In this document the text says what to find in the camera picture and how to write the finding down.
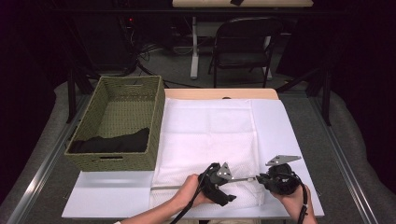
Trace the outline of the black cloth garment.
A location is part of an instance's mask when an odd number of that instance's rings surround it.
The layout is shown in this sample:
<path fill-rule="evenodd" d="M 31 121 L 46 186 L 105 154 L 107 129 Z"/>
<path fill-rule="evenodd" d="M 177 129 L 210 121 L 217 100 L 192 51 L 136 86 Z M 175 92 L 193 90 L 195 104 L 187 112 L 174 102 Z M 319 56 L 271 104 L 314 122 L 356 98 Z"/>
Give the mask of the black cloth garment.
<path fill-rule="evenodd" d="M 95 136 L 88 140 L 74 141 L 70 153 L 119 153 L 145 152 L 149 141 L 149 128 L 136 133 L 104 138 Z"/>

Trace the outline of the person's right hand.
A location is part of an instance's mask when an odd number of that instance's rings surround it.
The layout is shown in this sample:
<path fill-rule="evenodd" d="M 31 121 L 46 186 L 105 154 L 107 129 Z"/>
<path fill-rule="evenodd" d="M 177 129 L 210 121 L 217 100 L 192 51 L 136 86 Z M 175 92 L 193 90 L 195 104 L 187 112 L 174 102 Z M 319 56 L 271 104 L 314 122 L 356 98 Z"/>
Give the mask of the person's right hand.
<path fill-rule="evenodd" d="M 272 192 L 272 195 L 277 198 L 281 204 L 285 207 L 287 213 L 293 220 L 297 220 L 299 218 L 301 209 L 304 203 L 304 189 L 307 194 L 307 205 L 308 208 L 306 210 L 306 217 L 313 216 L 314 210 L 311 202 L 311 193 L 308 186 L 298 187 L 292 194 L 290 195 L 279 195 Z"/>

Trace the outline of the wooden desk with white legs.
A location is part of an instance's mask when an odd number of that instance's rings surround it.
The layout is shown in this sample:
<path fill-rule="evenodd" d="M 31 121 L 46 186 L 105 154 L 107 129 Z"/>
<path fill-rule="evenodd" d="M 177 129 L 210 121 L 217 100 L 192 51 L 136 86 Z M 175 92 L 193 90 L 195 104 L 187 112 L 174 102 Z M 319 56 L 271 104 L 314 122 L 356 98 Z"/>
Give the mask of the wooden desk with white legs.
<path fill-rule="evenodd" d="M 313 0 L 244 0 L 241 6 L 235 6 L 230 3 L 231 0 L 172 0 L 173 7 L 190 7 L 190 8 L 226 8 L 226 7 L 312 7 Z M 192 17 L 192 61 L 191 61 L 191 79 L 198 78 L 199 52 L 197 42 L 197 21 Z"/>

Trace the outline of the angled black metal stand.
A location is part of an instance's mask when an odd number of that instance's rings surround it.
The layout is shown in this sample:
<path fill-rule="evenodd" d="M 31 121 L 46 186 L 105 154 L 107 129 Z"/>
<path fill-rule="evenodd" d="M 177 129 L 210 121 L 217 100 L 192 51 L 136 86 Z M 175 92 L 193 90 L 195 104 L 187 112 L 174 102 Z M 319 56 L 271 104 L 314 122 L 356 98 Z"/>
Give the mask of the angled black metal stand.
<path fill-rule="evenodd" d="M 328 126 L 331 126 L 330 122 L 330 99 L 331 99 L 331 84 L 332 74 L 329 69 L 314 68 L 308 73 L 297 77 L 290 82 L 276 88 L 276 92 L 288 91 L 292 87 L 301 83 L 302 81 L 308 80 L 308 87 L 305 93 L 308 96 L 317 96 L 319 91 L 322 91 L 321 100 L 321 116 Z"/>

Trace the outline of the black folding chair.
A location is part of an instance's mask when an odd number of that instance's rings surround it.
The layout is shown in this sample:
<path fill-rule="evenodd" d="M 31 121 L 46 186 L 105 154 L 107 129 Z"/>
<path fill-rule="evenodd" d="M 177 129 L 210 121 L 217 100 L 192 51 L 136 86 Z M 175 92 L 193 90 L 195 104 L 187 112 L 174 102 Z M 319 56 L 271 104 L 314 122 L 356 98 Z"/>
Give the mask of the black folding chair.
<path fill-rule="evenodd" d="M 208 72 L 213 72 L 213 87 L 218 86 L 218 69 L 254 68 L 265 70 L 266 82 L 276 40 L 283 30 L 281 19 L 273 17 L 235 18 L 224 22 L 216 32 Z"/>

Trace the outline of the white mesh laundry bag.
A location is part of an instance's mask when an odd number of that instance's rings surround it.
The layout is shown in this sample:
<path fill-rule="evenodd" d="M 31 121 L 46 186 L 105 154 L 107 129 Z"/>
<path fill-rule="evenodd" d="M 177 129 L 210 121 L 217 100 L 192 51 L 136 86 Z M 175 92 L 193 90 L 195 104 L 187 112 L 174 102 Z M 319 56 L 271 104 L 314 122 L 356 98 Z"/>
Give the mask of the white mesh laundry bag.
<path fill-rule="evenodd" d="M 247 181 L 260 171 L 253 102 L 168 98 L 150 205 L 154 207 L 170 199 L 176 193 L 175 187 L 188 175 L 203 173 L 213 162 L 227 163 L 236 179 L 220 187 L 236 197 L 227 204 L 229 209 L 263 203 L 263 187 Z"/>

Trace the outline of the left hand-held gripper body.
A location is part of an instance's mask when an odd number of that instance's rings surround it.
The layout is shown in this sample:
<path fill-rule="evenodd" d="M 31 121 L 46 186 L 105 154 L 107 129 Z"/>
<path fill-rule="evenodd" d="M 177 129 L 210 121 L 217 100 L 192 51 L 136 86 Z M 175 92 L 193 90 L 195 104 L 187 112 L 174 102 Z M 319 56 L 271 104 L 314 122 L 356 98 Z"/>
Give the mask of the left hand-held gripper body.
<path fill-rule="evenodd" d="M 199 186 L 205 196 L 225 196 L 219 187 L 227 184 L 232 178 L 227 162 L 213 162 L 199 175 Z"/>

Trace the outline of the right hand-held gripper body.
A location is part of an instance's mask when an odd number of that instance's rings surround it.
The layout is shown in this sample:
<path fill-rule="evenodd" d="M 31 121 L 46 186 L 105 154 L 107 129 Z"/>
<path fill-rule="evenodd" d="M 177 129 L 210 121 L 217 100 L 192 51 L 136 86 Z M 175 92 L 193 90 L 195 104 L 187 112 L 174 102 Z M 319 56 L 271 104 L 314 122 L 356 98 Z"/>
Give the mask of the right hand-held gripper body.
<path fill-rule="evenodd" d="M 291 155 L 276 155 L 267 163 L 269 167 L 267 174 L 270 178 L 268 190 L 279 195 L 290 195 L 300 186 L 300 178 L 295 174 L 291 167 L 290 162 L 297 161 L 300 156 Z"/>

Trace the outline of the person's left hand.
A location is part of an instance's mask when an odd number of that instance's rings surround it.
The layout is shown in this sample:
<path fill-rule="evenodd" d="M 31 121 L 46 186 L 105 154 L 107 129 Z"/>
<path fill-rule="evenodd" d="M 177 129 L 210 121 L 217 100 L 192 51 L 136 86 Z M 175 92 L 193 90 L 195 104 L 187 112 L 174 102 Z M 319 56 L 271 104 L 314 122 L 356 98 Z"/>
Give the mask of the person's left hand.
<path fill-rule="evenodd" d="M 206 198 L 206 196 L 202 192 L 199 192 L 198 195 L 195 196 L 198 184 L 199 181 L 197 174 L 189 175 L 186 178 L 181 188 L 171 199 L 172 207 L 177 212 L 183 210 L 190 201 L 192 201 L 191 207 L 196 207 L 204 203 L 212 203 L 212 201 Z"/>

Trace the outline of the green woven basket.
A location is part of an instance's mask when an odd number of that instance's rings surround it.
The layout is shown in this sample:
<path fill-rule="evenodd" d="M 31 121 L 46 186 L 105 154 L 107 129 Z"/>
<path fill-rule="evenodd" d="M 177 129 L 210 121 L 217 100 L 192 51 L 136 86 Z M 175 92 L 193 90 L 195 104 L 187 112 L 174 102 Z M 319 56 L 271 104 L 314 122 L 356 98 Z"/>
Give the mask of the green woven basket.
<path fill-rule="evenodd" d="M 152 171 L 156 166 L 165 93 L 159 76 L 101 77 L 64 155 L 84 172 Z M 74 141 L 149 128 L 145 152 L 70 153 Z"/>

